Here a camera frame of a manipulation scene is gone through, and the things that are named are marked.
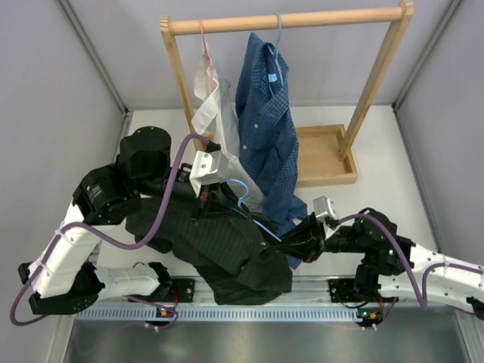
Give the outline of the light blue hanger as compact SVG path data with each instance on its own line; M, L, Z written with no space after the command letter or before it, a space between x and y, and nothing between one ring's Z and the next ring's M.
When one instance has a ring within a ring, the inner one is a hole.
M249 192L250 192L250 189L249 187L241 180L238 180L236 178L227 178L224 180L224 182L234 182L234 183L237 183L239 185L241 185L245 192L243 192L243 194L241 196L237 196L237 206L239 208L241 208L242 204L243 204L243 201L244 199L249 195ZM267 235L270 236L270 238L272 240L276 240L278 243L282 243L282 239L279 238L279 236L277 236L273 230L271 230L270 228L268 228L267 225L265 225L264 223L260 222L255 216L252 217L252 220L253 222L258 226L259 229L263 230Z

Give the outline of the black striped shirt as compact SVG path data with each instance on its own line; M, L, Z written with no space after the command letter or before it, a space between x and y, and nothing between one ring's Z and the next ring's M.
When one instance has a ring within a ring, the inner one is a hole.
M176 182L161 226L147 246L193 265L219 305L257 306L292 290L285 255L249 218L192 218L194 192Z

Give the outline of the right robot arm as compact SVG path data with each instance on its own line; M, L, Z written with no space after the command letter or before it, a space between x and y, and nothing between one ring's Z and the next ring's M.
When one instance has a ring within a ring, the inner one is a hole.
M372 208L337 219L312 213L283 237L259 230L276 250L310 263L324 253L360 253L351 278L330 280L334 303L386 303L414 299L450 306L483 318L483 267L430 250L398 234L387 216Z

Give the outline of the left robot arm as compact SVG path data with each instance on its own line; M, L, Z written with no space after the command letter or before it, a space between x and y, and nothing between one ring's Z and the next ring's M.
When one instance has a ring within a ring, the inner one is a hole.
M169 297L172 278L163 264L104 268L90 262L89 257L102 242L121 250L146 246L168 220L167 210L175 197L189 203L197 200L201 186L222 164L222 148L211 138L200 136L203 149L192 164L186 164L182 158L193 139L187 135L173 154L170 134L145 126L120 141L113 163L85 175L48 246L36 261L19 266L20 296L28 299L36 320L74 315L114 297L146 302ZM157 199L158 210L149 229L137 233L134 244L110 236L115 227L141 211L143 202L152 199Z

